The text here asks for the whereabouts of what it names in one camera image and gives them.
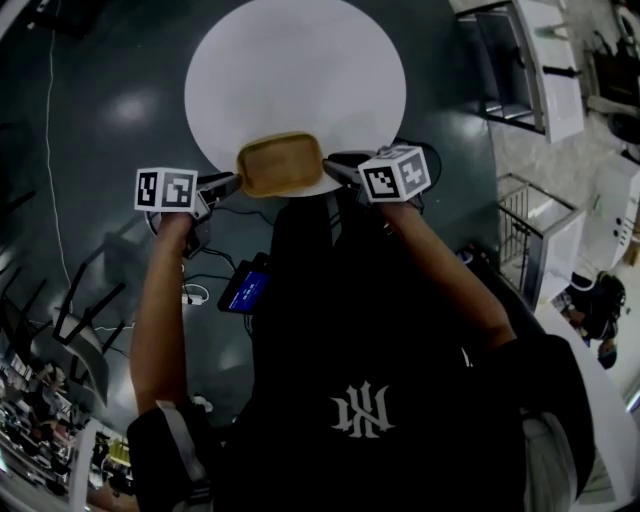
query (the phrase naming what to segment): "cable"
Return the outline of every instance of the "cable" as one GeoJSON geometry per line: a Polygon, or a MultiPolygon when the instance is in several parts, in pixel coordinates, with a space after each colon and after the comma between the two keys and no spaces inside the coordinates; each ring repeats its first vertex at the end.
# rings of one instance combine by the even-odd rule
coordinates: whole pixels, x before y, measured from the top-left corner
{"type": "Polygon", "coordinates": [[[109,347],[109,350],[107,350],[107,352],[109,352],[110,350],[113,350],[114,352],[118,352],[119,354],[122,354],[124,357],[129,359],[129,354],[127,352],[125,352],[124,350],[120,350],[119,348],[109,347]]]}
{"type": "Polygon", "coordinates": [[[156,215],[158,215],[158,214],[154,213],[153,215],[151,215],[151,212],[144,212],[144,220],[146,221],[147,226],[149,227],[149,229],[151,230],[151,232],[153,233],[154,236],[158,236],[158,231],[153,226],[153,218],[156,215]]]}
{"type": "Polygon", "coordinates": [[[249,338],[253,341],[253,330],[251,329],[251,317],[249,315],[243,315],[244,330],[247,331],[249,338]]]}
{"type": "Polygon", "coordinates": [[[571,288],[575,288],[579,292],[590,292],[595,288],[597,282],[598,282],[597,279],[594,279],[589,286],[578,286],[573,281],[571,281],[570,284],[571,284],[571,288]]]}
{"type": "Polygon", "coordinates": [[[184,274],[182,274],[182,284],[184,287],[184,293],[187,294],[187,304],[193,304],[193,301],[191,300],[191,297],[189,297],[189,290],[187,290],[187,281],[184,278],[184,274]]]}
{"type": "Polygon", "coordinates": [[[424,213],[424,201],[422,200],[422,194],[418,194],[418,201],[420,202],[420,215],[424,213]]]}
{"type": "MultiPolygon", "coordinates": [[[[58,7],[56,8],[56,16],[60,14],[60,7],[62,7],[62,0],[58,0],[58,7]]],[[[62,248],[62,236],[60,234],[60,221],[58,218],[58,208],[56,204],[56,193],[53,187],[53,172],[51,171],[51,144],[49,143],[49,125],[51,121],[51,92],[53,90],[53,48],[56,44],[56,31],[51,31],[51,45],[49,46],[49,74],[51,79],[49,80],[49,89],[47,91],[47,113],[46,113],[46,124],[45,124],[45,135],[44,141],[47,147],[47,171],[49,171],[49,185],[51,187],[51,199],[53,201],[53,215],[56,226],[56,233],[58,235],[58,247],[60,248],[60,260],[62,263],[62,268],[64,270],[64,274],[67,277],[67,282],[69,284],[69,290],[71,290],[71,278],[69,277],[69,271],[67,270],[67,265],[64,261],[64,250],[62,248]]],[[[73,301],[69,303],[69,312],[73,313],[73,301]]]]}
{"type": "Polygon", "coordinates": [[[212,256],[220,256],[224,258],[225,261],[227,262],[227,265],[231,267],[231,270],[233,270],[234,272],[237,270],[235,264],[233,263],[233,258],[229,256],[227,253],[224,253],[222,251],[217,251],[215,249],[210,249],[209,247],[204,247],[202,249],[202,252],[204,252],[205,254],[210,254],[212,256]]]}
{"type": "Polygon", "coordinates": [[[232,210],[231,208],[226,208],[224,206],[216,206],[214,208],[215,210],[225,210],[231,213],[235,213],[236,215],[260,215],[260,217],[262,218],[263,221],[265,221],[267,224],[269,224],[269,226],[273,226],[274,223],[271,222],[269,219],[267,219],[264,215],[264,213],[259,212],[258,210],[252,210],[250,212],[239,212],[238,210],[232,210]]]}
{"type": "MultiPolygon", "coordinates": [[[[136,326],[136,323],[133,322],[131,325],[125,325],[122,330],[126,331],[127,329],[133,329],[136,326]]],[[[115,331],[117,330],[117,327],[94,327],[93,330],[94,331],[115,331]]]]}
{"type": "MultiPolygon", "coordinates": [[[[29,320],[29,319],[27,319],[27,321],[28,321],[30,324],[34,324],[34,325],[44,325],[44,324],[48,323],[48,322],[39,322],[38,320],[29,320]]],[[[123,330],[123,331],[126,331],[127,329],[133,329],[133,328],[135,327],[135,325],[136,325],[136,323],[135,323],[135,322],[133,322],[131,325],[125,325],[125,326],[122,328],[122,330],[123,330]]],[[[54,324],[52,324],[52,325],[50,325],[49,327],[50,327],[51,329],[53,329],[53,328],[55,328],[55,325],[54,325],[54,324]]],[[[117,327],[93,327],[92,329],[93,329],[94,331],[115,331],[115,330],[117,330],[118,328],[117,328],[117,327]]]]}
{"type": "Polygon", "coordinates": [[[185,282],[192,281],[193,279],[197,279],[198,277],[208,277],[209,279],[222,279],[223,281],[231,281],[230,277],[225,276],[214,276],[211,274],[195,274],[193,276],[189,276],[185,279],[185,282]]]}
{"type": "Polygon", "coordinates": [[[202,301],[203,304],[209,300],[209,297],[210,297],[209,290],[207,290],[204,286],[199,285],[199,284],[195,284],[195,283],[187,283],[184,286],[185,286],[185,288],[187,288],[188,286],[195,286],[196,288],[200,288],[201,290],[203,290],[204,293],[207,294],[207,298],[202,301]]]}

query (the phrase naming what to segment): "chair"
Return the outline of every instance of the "chair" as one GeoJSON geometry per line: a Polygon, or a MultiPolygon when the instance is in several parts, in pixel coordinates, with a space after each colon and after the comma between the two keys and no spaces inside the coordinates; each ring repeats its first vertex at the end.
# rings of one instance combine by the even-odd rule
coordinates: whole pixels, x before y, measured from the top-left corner
{"type": "Polygon", "coordinates": [[[35,190],[31,190],[31,191],[27,192],[26,194],[21,195],[17,199],[14,199],[14,200],[10,201],[8,205],[6,205],[2,209],[0,209],[0,218],[2,216],[4,216],[4,215],[8,215],[12,211],[18,209],[24,203],[29,201],[29,199],[32,199],[33,196],[35,196],[35,195],[36,195],[35,190]]]}
{"type": "MultiPolygon", "coordinates": [[[[87,261],[90,262],[94,259],[94,255],[92,255],[92,257],[87,261]]],[[[124,290],[125,284],[119,283],[96,306],[93,308],[87,308],[83,316],[80,318],[73,315],[69,311],[69,308],[73,295],[75,294],[86,269],[87,262],[85,261],[80,265],[80,269],[71,283],[71,288],[62,303],[62,307],[55,308],[54,310],[53,321],[55,322],[55,327],[53,329],[53,338],[60,342],[62,346],[73,355],[69,379],[84,386],[86,379],[89,378],[92,386],[88,389],[93,391],[103,407],[106,407],[107,391],[109,388],[109,366],[104,358],[104,354],[109,350],[124,328],[124,323],[120,322],[120,325],[118,325],[116,330],[113,331],[107,342],[104,345],[101,345],[98,336],[91,326],[91,322],[96,315],[116,297],[116,295],[124,290]],[[78,360],[80,360],[86,368],[86,371],[80,377],[76,375],[78,360]]]]}
{"type": "Polygon", "coordinates": [[[89,33],[105,0],[82,2],[88,6],[85,12],[82,13],[80,22],[77,24],[47,12],[41,12],[37,7],[29,6],[29,3],[29,0],[7,0],[6,2],[0,2],[0,39],[2,39],[18,17],[25,23],[36,23],[37,25],[50,28],[51,30],[61,32],[76,39],[83,39],[89,33]]]}
{"type": "Polygon", "coordinates": [[[2,290],[2,295],[0,295],[0,330],[5,332],[7,340],[11,346],[9,353],[5,354],[5,360],[9,363],[12,361],[13,354],[11,351],[13,351],[25,366],[29,366],[33,339],[44,329],[49,327],[52,322],[49,321],[38,329],[35,329],[28,319],[28,314],[33,303],[47,283],[46,279],[40,282],[35,292],[31,295],[22,309],[18,308],[7,296],[9,288],[16,281],[21,271],[21,267],[16,269],[9,282],[2,290]]]}

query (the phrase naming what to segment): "metal rack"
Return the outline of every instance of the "metal rack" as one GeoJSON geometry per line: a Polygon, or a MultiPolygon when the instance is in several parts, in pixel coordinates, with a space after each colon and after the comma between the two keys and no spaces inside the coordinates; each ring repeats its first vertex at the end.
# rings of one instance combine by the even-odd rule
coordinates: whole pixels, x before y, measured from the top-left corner
{"type": "Polygon", "coordinates": [[[535,309],[571,282],[585,214],[515,174],[498,187],[500,272],[535,309]]]}

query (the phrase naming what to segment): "chair leg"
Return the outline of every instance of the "chair leg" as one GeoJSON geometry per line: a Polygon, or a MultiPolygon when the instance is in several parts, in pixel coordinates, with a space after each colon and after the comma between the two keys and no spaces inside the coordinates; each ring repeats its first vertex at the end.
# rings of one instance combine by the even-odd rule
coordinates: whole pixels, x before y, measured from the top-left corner
{"type": "Polygon", "coordinates": [[[13,284],[13,282],[17,279],[17,277],[20,275],[20,272],[22,272],[22,267],[18,267],[16,269],[16,271],[13,273],[13,275],[11,276],[11,279],[9,279],[9,282],[7,283],[7,285],[4,287],[4,290],[2,290],[2,297],[4,297],[7,294],[7,291],[9,290],[9,287],[13,284]]]}
{"type": "Polygon", "coordinates": [[[71,283],[71,287],[69,288],[69,292],[67,293],[67,295],[64,298],[64,301],[62,302],[62,307],[60,308],[60,316],[58,316],[58,321],[56,322],[56,326],[53,329],[53,339],[63,344],[66,344],[68,341],[67,339],[60,336],[60,331],[62,330],[62,322],[64,322],[64,319],[69,313],[69,307],[71,306],[71,299],[73,298],[73,295],[76,293],[76,289],[80,284],[80,279],[82,279],[82,276],[84,275],[84,271],[86,269],[87,269],[87,265],[83,263],[82,265],[80,265],[78,272],[76,272],[76,275],[73,278],[73,282],[71,283]]]}
{"type": "Polygon", "coordinates": [[[31,339],[34,339],[38,334],[40,334],[42,331],[44,331],[47,327],[51,327],[53,325],[53,320],[49,320],[46,324],[40,326],[39,329],[37,329],[32,335],[31,335],[31,339]]]}
{"type": "Polygon", "coordinates": [[[27,316],[29,314],[29,310],[31,309],[31,307],[33,306],[33,303],[38,298],[38,295],[40,295],[40,292],[44,288],[45,284],[47,284],[47,280],[46,279],[43,279],[42,281],[40,281],[40,284],[38,285],[38,288],[36,288],[36,291],[33,293],[31,298],[29,299],[29,301],[25,305],[25,307],[22,308],[22,311],[20,313],[20,322],[22,322],[22,321],[27,319],[27,316]]]}
{"type": "Polygon", "coordinates": [[[6,266],[6,267],[4,267],[2,270],[0,270],[0,276],[1,276],[2,274],[4,274],[7,270],[9,270],[9,267],[11,266],[11,264],[12,264],[12,263],[13,263],[13,262],[12,262],[12,261],[10,261],[10,262],[7,264],[7,266],[6,266]]]}
{"type": "Polygon", "coordinates": [[[0,214],[8,215],[13,210],[17,210],[18,208],[20,208],[24,203],[26,203],[29,199],[31,199],[35,195],[36,195],[35,190],[32,190],[31,192],[27,192],[26,194],[20,196],[18,199],[14,199],[7,205],[7,207],[2,212],[0,212],[0,214]]]}
{"type": "Polygon", "coordinates": [[[81,386],[84,386],[84,383],[87,379],[87,377],[89,376],[89,372],[85,371],[80,377],[76,377],[76,370],[78,369],[78,356],[73,356],[73,359],[71,359],[71,369],[69,370],[69,380],[71,380],[71,382],[75,382],[76,384],[80,384],[81,386]]]}
{"type": "MultiPolygon", "coordinates": [[[[77,336],[80,333],[80,331],[82,331],[82,329],[90,325],[91,321],[96,317],[96,315],[100,313],[100,311],[102,311],[105,308],[105,306],[109,304],[109,302],[111,302],[116,297],[116,295],[118,295],[122,290],[124,290],[125,287],[126,285],[124,283],[120,283],[118,286],[116,286],[113,290],[111,290],[109,295],[107,295],[104,299],[98,302],[98,304],[94,308],[91,308],[90,310],[87,310],[85,312],[84,316],[82,317],[82,320],[78,323],[76,328],[69,333],[69,335],[66,338],[61,338],[60,331],[58,330],[57,333],[54,333],[55,335],[58,336],[58,338],[56,339],[58,339],[58,341],[62,340],[65,344],[69,343],[75,336],[77,336]]],[[[60,319],[58,319],[58,323],[62,327],[62,322],[60,321],[60,319]]]]}
{"type": "MultiPolygon", "coordinates": [[[[122,332],[122,329],[124,329],[124,322],[120,322],[120,325],[118,325],[118,327],[116,327],[116,330],[113,331],[113,333],[111,333],[111,336],[109,336],[109,339],[106,341],[106,343],[102,345],[103,355],[106,354],[107,351],[111,348],[111,345],[113,345],[113,342],[116,341],[116,338],[118,337],[118,334],[122,332]]],[[[80,378],[80,380],[84,382],[88,376],[89,376],[89,371],[87,370],[82,374],[82,377],[80,378]]]]}

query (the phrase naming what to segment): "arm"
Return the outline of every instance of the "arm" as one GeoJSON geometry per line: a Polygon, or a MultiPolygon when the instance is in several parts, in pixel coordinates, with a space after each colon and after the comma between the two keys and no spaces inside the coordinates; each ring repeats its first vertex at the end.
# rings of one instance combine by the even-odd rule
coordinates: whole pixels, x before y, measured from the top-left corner
{"type": "Polygon", "coordinates": [[[41,427],[42,425],[51,425],[51,428],[55,430],[56,427],[58,426],[58,420],[57,419],[46,420],[40,423],[38,426],[41,427]]]}
{"type": "Polygon", "coordinates": [[[182,251],[190,227],[187,214],[163,217],[142,290],[131,346],[131,380],[141,415],[155,408],[156,400],[187,401],[182,251]]]}
{"type": "Polygon", "coordinates": [[[418,210],[407,203],[384,203],[381,209],[422,273],[481,333],[484,351],[515,339],[502,304],[427,226],[418,210]]]}

